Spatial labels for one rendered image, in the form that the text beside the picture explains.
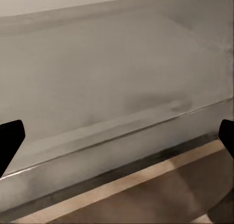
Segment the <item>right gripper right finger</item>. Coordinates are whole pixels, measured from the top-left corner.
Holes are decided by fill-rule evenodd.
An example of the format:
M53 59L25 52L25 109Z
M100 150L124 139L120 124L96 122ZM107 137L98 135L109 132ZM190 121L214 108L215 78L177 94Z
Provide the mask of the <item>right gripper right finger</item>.
M234 122L224 119L218 136L234 159Z

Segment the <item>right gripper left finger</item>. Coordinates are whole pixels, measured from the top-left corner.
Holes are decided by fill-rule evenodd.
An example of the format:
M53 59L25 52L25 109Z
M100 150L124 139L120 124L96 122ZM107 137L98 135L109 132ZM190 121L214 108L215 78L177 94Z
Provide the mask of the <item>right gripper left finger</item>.
M24 138L25 131L21 120L0 125L0 179Z

